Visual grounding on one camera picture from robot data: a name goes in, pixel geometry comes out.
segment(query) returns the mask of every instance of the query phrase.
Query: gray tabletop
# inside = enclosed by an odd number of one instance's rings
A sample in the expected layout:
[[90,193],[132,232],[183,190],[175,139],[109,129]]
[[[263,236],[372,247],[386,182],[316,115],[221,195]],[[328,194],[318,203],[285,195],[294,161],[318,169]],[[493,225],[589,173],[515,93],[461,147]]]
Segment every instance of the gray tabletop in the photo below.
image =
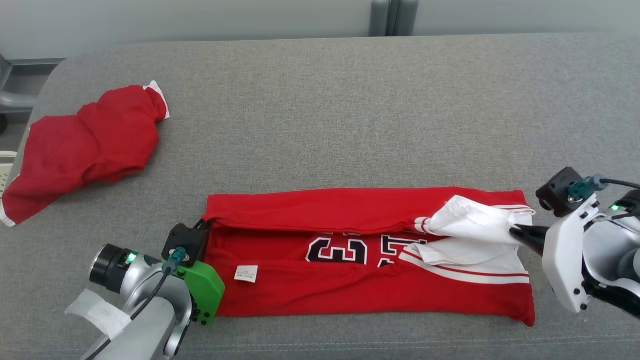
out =
[[[122,303],[88,283],[100,246],[159,254],[210,193],[521,188],[549,225],[534,191],[564,166],[640,180],[639,59],[639,37],[574,34],[163,43],[67,60],[31,121],[151,80],[172,117],[143,173],[0,228],[0,357],[78,358],[99,331],[64,309],[85,287]],[[637,358],[640,322],[598,302],[565,311],[540,259],[520,255],[532,329],[442,313],[219,318],[193,326],[179,359]]]

